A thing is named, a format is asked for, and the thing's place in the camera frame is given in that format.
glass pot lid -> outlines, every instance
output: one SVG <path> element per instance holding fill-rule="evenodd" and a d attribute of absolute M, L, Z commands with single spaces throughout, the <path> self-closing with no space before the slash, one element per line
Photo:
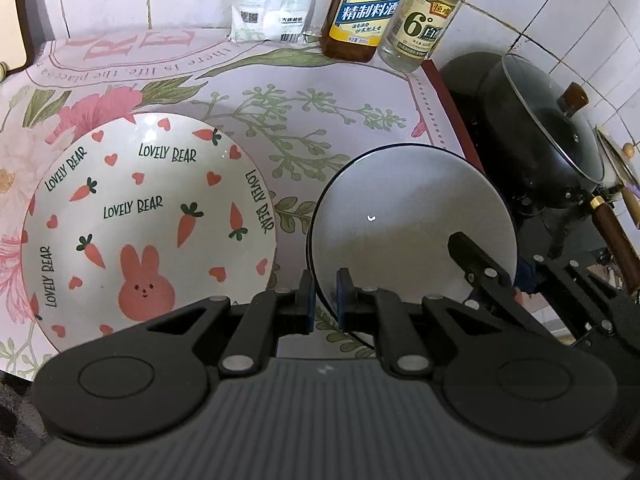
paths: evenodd
<path fill-rule="evenodd" d="M 568 110 L 563 99 L 577 89 L 586 100 L 584 106 L 588 102 L 584 92 L 577 86 L 561 88 L 549 74 L 515 54 L 502 57 L 502 68 L 522 105 L 556 149 L 579 173 L 599 184 L 604 165 L 596 135 L 584 112 Z"/>

pink bunny illustration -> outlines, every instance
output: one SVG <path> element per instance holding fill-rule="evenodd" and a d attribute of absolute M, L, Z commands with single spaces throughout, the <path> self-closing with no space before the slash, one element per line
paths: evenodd
<path fill-rule="evenodd" d="M 142 262 L 131 245 L 120 251 L 120 267 L 124 283 L 118 295 L 122 313 L 133 321 L 147 321 L 170 312 L 175 304 L 171 283 L 158 274 L 158 250 L 148 245 L 142 251 Z"/>

wooden utensil handle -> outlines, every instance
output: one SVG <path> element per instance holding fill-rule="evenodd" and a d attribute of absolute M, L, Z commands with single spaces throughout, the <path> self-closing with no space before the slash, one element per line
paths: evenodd
<path fill-rule="evenodd" d="M 636 250 L 613 213 L 613 209 L 604 202 L 602 197 L 594 198 L 591 201 L 591 208 L 593 224 L 620 268 L 626 291 L 629 294 L 635 294 L 640 289 L 640 259 Z"/>
<path fill-rule="evenodd" d="M 638 199 L 627 187 L 622 188 L 622 198 L 625 201 L 626 210 L 629 211 L 636 229 L 640 229 L 640 203 Z"/>

glass bottle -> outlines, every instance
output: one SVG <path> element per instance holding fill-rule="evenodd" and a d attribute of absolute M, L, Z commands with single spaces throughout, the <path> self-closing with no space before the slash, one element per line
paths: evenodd
<path fill-rule="evenodd" d="M 459 1 L 401 0 L 386 27 L 378 55 L 399 72 L 413 72 L 433 51 Z"/>
<path fill-rule="evenodd" d="M 400 0 L 332 0 L 320 47 L 327 57 L 367 62 Z"/>

white vinegar bottle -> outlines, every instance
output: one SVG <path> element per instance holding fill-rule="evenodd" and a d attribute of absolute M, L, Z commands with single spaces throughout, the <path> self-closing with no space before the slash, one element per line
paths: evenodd
<path fill-rule="evenodd" d="M 386 27 L 378 55 L 399 72 L 413 72 L 433 50 L 459 1 L 401 0 Z"/>

